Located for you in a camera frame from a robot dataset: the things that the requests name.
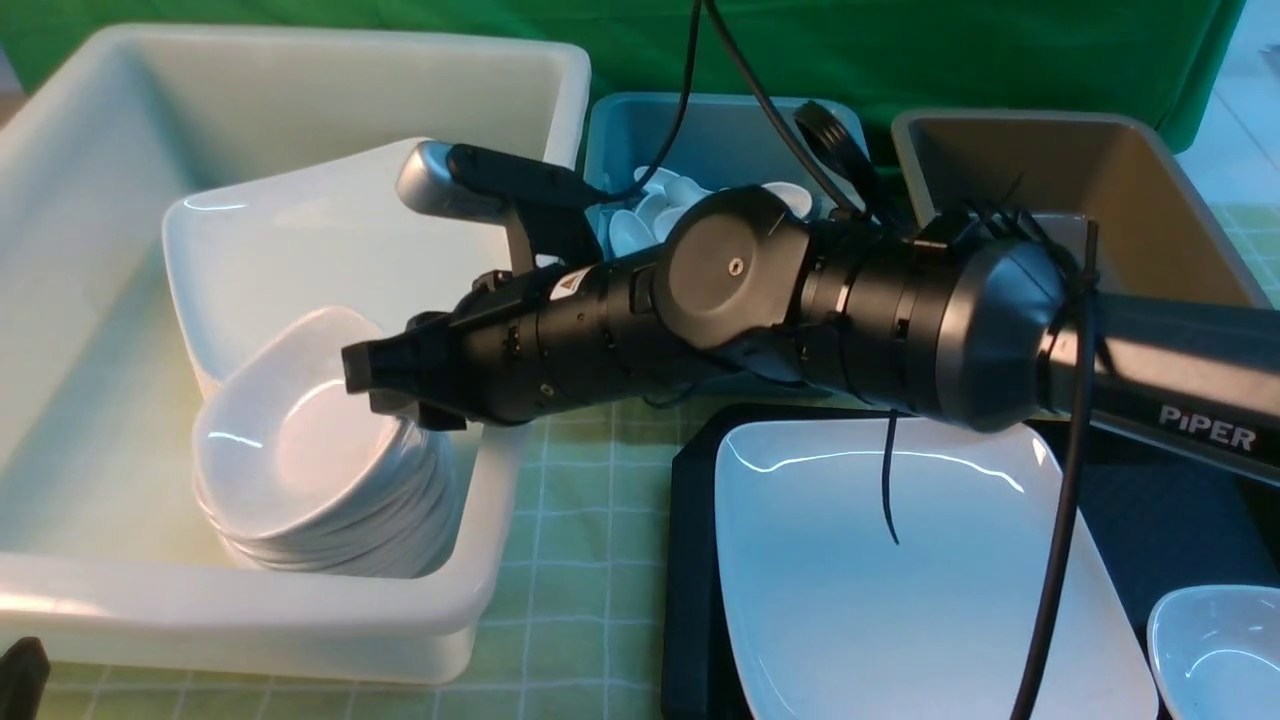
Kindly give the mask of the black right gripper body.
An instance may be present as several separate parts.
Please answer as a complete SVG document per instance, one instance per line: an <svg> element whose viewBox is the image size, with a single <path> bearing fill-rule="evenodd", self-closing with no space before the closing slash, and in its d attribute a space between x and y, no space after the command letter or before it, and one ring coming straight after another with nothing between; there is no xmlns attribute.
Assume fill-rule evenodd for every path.
<svg viewBox="0 0 1280 720"><path fill-rule="evenodd" d="M580 272L493 272L449 313L413 316L404 415L433 430L516 427L541 416L687 393L698 356L659 320L659 251Z"/></svg>

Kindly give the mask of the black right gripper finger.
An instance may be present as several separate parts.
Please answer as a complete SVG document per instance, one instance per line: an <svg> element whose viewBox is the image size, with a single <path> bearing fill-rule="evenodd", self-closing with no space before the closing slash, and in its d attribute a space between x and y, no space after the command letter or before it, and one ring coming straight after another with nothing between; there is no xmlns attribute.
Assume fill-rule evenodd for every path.
<svg viewBox="0 0 1280 720"><path fill-rule="evenodd" d="M449 416L443 382L451 378L445 334L397 334L342 350L346 393L365 396L384 416Z"/></svg>

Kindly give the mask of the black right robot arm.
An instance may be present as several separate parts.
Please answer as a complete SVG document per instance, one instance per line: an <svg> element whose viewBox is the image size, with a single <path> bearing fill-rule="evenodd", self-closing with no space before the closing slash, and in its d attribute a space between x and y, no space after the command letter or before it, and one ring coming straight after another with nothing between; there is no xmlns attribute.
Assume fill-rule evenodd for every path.
<svg viewBox="0 0 1280 720"><path fill-rule="evenodd" d="M914 240L713 193L660 246L493 273L451 313L343 348L346 387L430 430L755 375L993 433L1083 420L1277 482L1277 313L1101 293L1024 214L938 215Z"/></svg>

